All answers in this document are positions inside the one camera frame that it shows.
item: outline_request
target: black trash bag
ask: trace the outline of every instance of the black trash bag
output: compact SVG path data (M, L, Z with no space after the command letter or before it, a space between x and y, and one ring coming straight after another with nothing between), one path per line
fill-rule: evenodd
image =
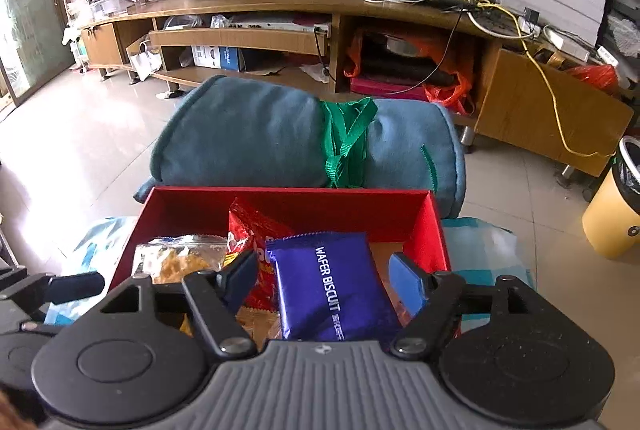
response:
M628 158L634 165L634 169L640 167L640 146L623 139L623 148L618 146L616 161L612 167L613 180L618 191L629 207L640 215L640 181L636 179L634 172L629 168L622 150L626 150Z

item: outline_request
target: gray ribbed plate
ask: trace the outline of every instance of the gray ribbed plate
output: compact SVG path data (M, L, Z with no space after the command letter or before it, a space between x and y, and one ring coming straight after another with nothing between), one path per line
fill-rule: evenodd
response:
M51 421L47 430L67 430ZM270 342L252 360L221 365L198 398L144 430L497 430L454 401L424 363L376 342ZM598 430L595 422L572 430Z

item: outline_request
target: cabinet door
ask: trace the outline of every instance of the cabinet door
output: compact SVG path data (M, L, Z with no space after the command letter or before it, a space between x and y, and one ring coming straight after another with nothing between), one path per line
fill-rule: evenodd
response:
M569 148L558 131L551 93L538 70L524 56L500 50L492 67L476 122L476 132L519 146L590 175L600 175L615 152L633 111L601 90L542 65L558 100L558 115Z
M89 57L89 65L113 66L125 63L113 24L84 29L82 41Z

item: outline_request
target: green strap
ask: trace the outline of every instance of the green strap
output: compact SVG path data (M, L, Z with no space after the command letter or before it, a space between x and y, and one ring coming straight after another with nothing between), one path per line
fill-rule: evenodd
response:
M378 112L372 98L349 103L322 101L324 169L332 188L361 188L367 158L367 129Z
M438 172L436 172L436 165L433 163L433 159L431 159L431 155L425 145L420 147L420 151L422 152L424 160L427 162L427 169L429 170L429 177L431 179L430 186L427 189L433 191L433 193L438 193Z

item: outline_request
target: purple snack wrapper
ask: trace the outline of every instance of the purple snack wrapper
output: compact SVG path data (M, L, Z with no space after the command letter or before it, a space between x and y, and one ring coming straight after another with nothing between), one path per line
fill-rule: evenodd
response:
M310 233L267 242L285 340L378 340L401 329L366 233Z

